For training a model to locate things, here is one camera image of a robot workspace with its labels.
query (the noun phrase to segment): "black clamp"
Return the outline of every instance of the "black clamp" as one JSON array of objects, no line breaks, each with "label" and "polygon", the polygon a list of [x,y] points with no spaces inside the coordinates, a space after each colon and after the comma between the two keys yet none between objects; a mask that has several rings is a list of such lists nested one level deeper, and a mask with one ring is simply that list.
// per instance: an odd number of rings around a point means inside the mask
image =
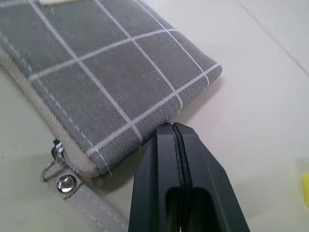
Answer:
[{"label": "black clamp", "polygon": [[129,232],[248,232],[225,170],[190,127],[164,124],[135,173]]}]

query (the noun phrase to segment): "strap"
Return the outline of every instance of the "strap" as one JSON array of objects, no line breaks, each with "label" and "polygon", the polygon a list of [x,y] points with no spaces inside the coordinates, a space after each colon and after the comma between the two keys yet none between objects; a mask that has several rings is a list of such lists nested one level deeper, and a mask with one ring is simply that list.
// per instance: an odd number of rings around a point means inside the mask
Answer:
[{"label": "strap", "polygon": [[[49,187],[60,195],[94,232],[128,231],[127,219],[86,186],[70,168],[58,164],[54,166],[57,166],[57,171],[53,171],[54,174],[48,178]],[[65,182],[65,177],[70,178],[69,183]]]}]

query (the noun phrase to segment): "metal rivet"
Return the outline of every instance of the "metal rivet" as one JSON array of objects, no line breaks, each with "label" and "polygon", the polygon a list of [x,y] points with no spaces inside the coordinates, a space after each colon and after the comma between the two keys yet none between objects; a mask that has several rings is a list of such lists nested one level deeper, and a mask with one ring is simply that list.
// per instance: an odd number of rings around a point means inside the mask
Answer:
[{"label": "metal rivet", "polygon": [[71,193],[75,190],[77,185],[76,178],[72,175],[64,175],[62,176],[58,183],[57,183],[57,189],[61,193]]}]

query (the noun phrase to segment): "white table surface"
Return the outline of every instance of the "white table surface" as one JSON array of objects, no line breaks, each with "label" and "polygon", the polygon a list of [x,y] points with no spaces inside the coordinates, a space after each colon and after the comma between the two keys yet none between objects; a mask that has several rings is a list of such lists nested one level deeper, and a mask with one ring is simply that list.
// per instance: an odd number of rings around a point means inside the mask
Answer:
[{"label": "white table surface", "polygon": [[[148,1],[224,70],[174,121],[194,128],[224,166],[251,231],[307,232],[301,175],[309,171],[308,4]],[[52,139],[0,74],[0,231],[90,231],[40,182]],[[140,157],[97,189],[127,217]]]}]

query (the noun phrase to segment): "gray plaid pouch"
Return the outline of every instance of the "gray plaid pouch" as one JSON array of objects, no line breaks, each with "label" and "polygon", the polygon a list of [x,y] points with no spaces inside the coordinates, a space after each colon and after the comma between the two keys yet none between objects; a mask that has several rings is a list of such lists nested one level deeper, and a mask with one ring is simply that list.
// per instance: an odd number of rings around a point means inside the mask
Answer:
[{"label": "gray plaid pouch", "polygon": [[222,67],[143,2],[0,3],[0,66],[84,178],[107,177]]}]

